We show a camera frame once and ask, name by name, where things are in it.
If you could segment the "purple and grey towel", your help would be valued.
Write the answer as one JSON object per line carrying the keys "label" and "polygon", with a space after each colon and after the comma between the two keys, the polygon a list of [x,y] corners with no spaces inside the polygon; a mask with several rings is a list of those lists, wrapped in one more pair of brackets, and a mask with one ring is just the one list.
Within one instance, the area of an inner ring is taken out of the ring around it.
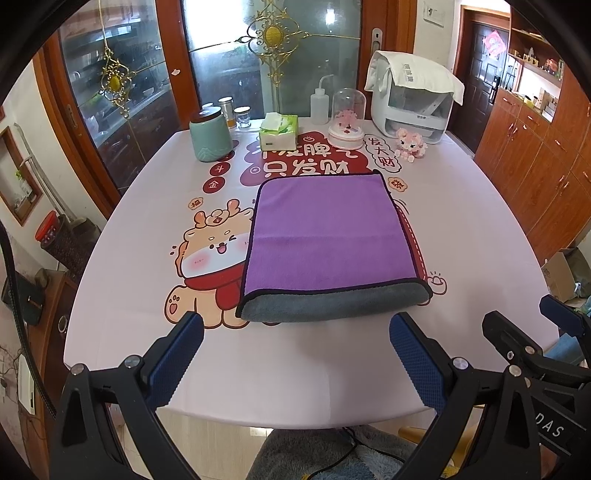
{"label": "purple and grey towel", "polygon": [[419,254],[379,172],[270,179],[256,196],[236,315],[315,322],[426,305]]}

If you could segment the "cardboard box on floor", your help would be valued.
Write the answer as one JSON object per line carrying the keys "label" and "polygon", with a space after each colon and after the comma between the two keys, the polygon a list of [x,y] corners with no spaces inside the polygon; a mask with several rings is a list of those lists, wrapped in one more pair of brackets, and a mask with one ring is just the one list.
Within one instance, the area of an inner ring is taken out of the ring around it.
{"label": "cardboard box on floor", "polygon": [[541,267],[550,294],[561,302],[577,298],[580,290],[568,263],[567,253],[567,250],[558,251]]}

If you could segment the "grey fuzzy chair cushion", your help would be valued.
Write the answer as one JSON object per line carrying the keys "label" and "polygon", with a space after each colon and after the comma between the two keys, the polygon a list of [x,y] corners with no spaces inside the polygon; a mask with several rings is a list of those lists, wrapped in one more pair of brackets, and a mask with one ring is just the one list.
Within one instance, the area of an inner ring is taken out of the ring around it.
{"label": "grey fuzzy chair cushion", "polygon": [[416,445],[370,425],[276,429],[266,437],[249,479],[393,479]]}

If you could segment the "brown wooden cabinet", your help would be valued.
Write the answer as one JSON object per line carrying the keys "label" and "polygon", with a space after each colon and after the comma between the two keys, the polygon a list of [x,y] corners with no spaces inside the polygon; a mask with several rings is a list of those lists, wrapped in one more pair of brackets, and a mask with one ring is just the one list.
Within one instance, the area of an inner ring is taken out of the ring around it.
{"label": "brown wooden cabinet", "polygon": [[513,212],[540,263],[590,225],[590,101],[523,15],[510,17],[505,78],[475,161]]}

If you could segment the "red lidded plastic jar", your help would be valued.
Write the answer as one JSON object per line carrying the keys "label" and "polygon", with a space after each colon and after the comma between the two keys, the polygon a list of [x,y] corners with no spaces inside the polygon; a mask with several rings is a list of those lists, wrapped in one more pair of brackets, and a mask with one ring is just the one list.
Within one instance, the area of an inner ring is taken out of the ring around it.
{"label": "red lidded plastic jar", "polygon": [[60,215],[55,210],[50,211],[45,216],[35,233],[36,241],[41,245],[50,243],[58,234],[61,226],[62,219]]}

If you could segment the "pink plush dragon toy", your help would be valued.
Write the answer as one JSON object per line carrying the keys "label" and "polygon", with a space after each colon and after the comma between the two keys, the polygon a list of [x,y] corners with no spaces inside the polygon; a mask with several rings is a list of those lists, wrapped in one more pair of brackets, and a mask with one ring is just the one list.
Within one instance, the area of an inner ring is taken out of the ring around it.
{"label": "pink plush dragon toy", "polygon": [[420,134],[400,128],[396,132],[396,140],[397,148],[394,150],[394,158],[413,163],[425,156],[427,145]]}

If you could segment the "white appliance with cloth cover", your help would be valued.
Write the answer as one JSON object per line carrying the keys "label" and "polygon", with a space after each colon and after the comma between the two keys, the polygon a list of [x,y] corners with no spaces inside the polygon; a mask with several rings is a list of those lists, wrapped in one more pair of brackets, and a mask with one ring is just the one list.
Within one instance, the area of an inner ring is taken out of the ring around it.
{"label": "white appliance with cloth cover", "polygon": [[445,66],[404,52],[377,50],[365,90],[372,94],[370,117],[389,137],[404,128],[428,144],[446,133],[454,105],[464,100],[464,84]]}

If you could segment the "glass dome pink figurine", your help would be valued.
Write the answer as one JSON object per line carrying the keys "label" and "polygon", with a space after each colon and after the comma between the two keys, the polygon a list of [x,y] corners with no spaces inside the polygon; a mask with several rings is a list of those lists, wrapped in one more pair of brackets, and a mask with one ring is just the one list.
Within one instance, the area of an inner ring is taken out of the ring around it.
{"label": "glass dome pink figurine", "polygon": [[339,150],[358,150],[363,146],[363,119],[367,99],[363,92],[344,88],[332,96],[332,120],[328,140]]}

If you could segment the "dark brown entry door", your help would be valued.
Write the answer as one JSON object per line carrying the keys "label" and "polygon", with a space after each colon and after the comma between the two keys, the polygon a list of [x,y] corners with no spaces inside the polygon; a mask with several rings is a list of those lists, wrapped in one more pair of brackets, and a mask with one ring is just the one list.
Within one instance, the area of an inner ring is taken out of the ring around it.
{"label": "dark brown entry door", "polygon": [[505,71],[509,16],[463,5],[454,74],[465,86],[464,100],[453,107],[449,131],[476,152],[492,113],[494,97]]}

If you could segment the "white squeeze bottle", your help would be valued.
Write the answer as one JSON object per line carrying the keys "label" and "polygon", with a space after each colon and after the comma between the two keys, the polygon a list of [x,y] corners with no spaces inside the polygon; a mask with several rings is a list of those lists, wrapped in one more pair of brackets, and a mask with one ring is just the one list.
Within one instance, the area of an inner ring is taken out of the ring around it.
{"label": "white squeeze bottle", "polygon": [[329,122],[329,95],[325,92],[324,83],[332,80],[334,75],[322,76],[318,81],[318,87],[310,97],[311,123],[315,125],[325,125]]}

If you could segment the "green tissue box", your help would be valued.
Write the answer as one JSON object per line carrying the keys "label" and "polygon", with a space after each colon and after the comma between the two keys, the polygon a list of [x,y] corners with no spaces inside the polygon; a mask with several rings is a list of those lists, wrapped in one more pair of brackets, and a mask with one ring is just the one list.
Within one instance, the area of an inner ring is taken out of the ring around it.
{"label": "green tissue box", "polygon": [[277,112],[266,113],[259,128],[259,147],[263,152],[297,149],[298,117]]}

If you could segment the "green ceramic canister wooden lid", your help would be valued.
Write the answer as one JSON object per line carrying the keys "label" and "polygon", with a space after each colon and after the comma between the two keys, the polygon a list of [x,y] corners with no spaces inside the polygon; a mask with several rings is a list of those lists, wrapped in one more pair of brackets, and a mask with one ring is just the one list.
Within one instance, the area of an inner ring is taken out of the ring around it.
{"label": "green ceramic canister wooden lid", "polygon": [[189,132],[195,158],[215,162],[232,150],[232,139],[221,108],[206,107],[195,112],[189,122]]}

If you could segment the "small clear glass jar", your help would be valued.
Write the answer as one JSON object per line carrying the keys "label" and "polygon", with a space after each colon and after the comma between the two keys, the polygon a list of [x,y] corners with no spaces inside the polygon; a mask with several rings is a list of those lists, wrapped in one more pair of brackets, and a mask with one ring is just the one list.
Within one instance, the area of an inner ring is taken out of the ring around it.
{"label": "small clear glass jar", "polygon": [[235,107],[233,110],[235,113],[235,120],[236,125],[240,129],[249,129],[252,125],[252,119],[250,119],[250,107],[249,106],[239,106]]}

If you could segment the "glass sliding door gold ornaments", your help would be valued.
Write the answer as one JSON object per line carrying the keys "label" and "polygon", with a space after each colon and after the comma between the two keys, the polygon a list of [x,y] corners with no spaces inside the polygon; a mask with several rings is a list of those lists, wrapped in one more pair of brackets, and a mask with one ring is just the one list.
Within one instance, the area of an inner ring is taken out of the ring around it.
{"label": "glass sliding door gold ornaments", "polygon": [[229,98],[307,116],[315,89],[361,88],[379,49],[409,52],[414,1],[86,1],[34,56],[66,158],[109,215],[191,116]]}

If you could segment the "tall glass jar metal lid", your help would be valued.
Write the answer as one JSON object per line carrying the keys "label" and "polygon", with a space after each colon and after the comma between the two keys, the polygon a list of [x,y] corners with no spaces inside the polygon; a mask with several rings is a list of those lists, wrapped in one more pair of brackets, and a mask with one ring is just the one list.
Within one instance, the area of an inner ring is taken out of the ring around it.
{"label": "tall glass jar metal lid", "polygon": [[235,128],[235,105],[233,104],[233,98],[231,96],[225,96],[218,99],[218,105],[221,108],[221,113],[224,115],[226,124],[229,128]]}

